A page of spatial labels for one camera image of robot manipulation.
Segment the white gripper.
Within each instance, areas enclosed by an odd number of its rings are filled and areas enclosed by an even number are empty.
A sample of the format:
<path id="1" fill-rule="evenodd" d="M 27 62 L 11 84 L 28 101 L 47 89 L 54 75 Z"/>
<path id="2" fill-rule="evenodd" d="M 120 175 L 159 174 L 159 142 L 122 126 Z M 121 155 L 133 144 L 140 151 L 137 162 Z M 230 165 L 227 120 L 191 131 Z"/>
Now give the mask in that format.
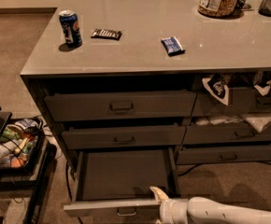
<path id="1" fill-rule="evenodd" d="M 151 186 L 155 200 L 160 203 L 160 222 L 162 224 L 188 224 L 187 200 L 169 199 L 158 187 Z"/>

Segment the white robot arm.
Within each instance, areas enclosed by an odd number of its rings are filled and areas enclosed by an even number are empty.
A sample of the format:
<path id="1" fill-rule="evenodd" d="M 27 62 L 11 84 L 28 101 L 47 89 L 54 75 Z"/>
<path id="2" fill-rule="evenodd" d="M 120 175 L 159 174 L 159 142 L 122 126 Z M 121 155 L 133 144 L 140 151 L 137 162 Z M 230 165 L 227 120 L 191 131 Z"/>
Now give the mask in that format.
<path id="1" fill-rule="evenodd" d="M 217 203 L 203 197 L 170 199 L 158 187 L 150 187 L 160 205 L 157 224 L 271 224 L 271 212 Z"/>

